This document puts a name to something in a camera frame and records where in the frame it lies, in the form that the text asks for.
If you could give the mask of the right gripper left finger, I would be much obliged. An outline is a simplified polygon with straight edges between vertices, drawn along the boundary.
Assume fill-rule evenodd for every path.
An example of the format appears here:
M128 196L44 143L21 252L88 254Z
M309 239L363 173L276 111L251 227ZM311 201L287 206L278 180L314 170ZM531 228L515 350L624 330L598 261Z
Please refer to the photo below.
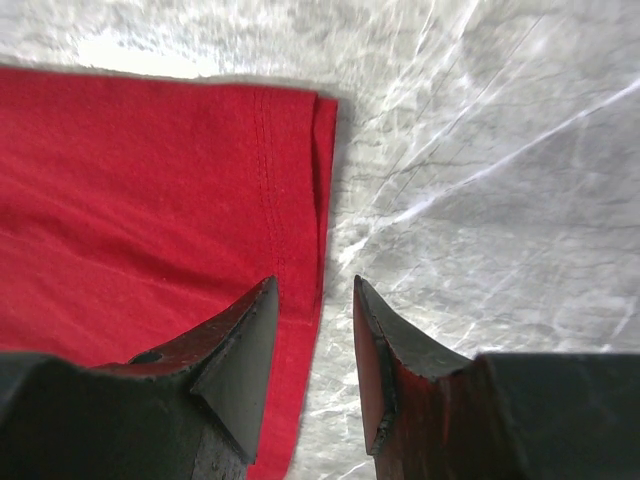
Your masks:
M267 278L125 364L1 357L5 479L243 479L257 455L278 322Z

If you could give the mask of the red t shirt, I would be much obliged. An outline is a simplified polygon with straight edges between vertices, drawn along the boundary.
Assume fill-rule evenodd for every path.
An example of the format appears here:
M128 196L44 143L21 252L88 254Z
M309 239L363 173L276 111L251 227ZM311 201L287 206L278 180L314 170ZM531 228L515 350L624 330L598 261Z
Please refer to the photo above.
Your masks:
M1 71L1 347L121 362L275 276L253 479L296 444L322 308L336 99Z

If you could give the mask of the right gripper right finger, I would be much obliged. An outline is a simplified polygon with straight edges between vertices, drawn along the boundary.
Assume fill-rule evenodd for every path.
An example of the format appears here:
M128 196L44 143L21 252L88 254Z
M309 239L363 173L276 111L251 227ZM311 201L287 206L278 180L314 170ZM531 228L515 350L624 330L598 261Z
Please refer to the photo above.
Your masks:
M380 479L635 479L635 354L466 358L361 277L353 327L365 446Z

